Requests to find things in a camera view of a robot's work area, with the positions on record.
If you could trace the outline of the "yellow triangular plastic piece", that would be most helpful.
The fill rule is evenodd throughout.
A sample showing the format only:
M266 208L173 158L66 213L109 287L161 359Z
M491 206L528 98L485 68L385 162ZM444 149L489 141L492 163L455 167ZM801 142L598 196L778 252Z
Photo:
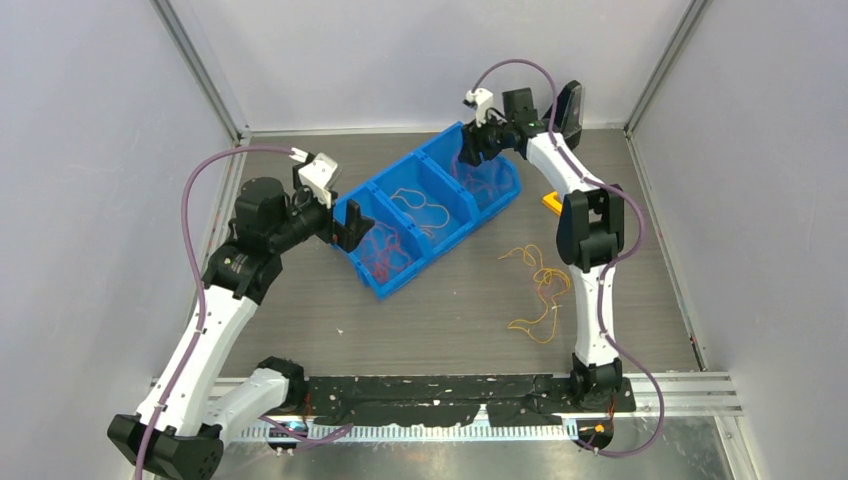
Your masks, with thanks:
M543 196L542 204L557 216L562 213L562 202L556 192Z

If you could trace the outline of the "black wedge-shaped stand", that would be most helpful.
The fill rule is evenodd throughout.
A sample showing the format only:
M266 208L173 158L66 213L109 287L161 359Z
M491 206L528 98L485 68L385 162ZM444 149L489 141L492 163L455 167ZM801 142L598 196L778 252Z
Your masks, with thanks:
M584 87L578 80L571 80L563 86L543 116L543 122L554 119L554 131L560 133L566 145L574 151L580 143L584 109Z

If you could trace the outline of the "blue three-compartment plastic bin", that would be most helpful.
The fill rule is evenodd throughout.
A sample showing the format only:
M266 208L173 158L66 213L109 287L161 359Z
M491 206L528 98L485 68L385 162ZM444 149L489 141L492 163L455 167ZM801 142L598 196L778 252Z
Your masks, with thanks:
M355 200L375 220L348 253L359 280L385 300L505 210L522 189L502 155L478 167L460 163L463 125L457 122L340 196L335 216Z

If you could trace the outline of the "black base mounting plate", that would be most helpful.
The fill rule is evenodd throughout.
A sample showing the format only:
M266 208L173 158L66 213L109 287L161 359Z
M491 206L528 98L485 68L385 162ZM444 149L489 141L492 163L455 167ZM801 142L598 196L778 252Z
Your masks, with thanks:
M312 376L301 403L280 413L325 426L466 426L483 411L494 427L552 426L563 414L632 413L629 381L610 397L577 399L566 376L553 374Z

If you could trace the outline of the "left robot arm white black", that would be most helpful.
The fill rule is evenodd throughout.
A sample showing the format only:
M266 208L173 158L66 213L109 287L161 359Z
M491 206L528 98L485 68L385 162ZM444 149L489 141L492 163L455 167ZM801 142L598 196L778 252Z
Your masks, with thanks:
M226 358L283 270L282 256L311 237L355 250L374 219L355 201L334 216L337 194L321 198L296 182L288 194L271 177L246 182L235 199L227 240L200 273L194 319L133 414L113 417L107 436L137 469L164 479L210 479L225 448L261 416L298 412L308 382L301 365L269 356L216 401L209 399Z

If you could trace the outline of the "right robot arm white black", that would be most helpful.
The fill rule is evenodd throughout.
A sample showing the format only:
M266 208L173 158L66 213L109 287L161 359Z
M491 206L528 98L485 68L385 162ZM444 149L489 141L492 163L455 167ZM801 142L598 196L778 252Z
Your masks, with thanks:
M584 410L596 410L622 387L622 362L611 347L611 264L624 248L624 201L609 192L576 158L582 133L583 86L566 84L545 114L528 88L503 93L504 109L484 88L466 92L474 118L462 128L460 162L479 166L505 150L516 151L549 182L561 202L555 236L559 257L571 272L576 295L577 341L569 394Z

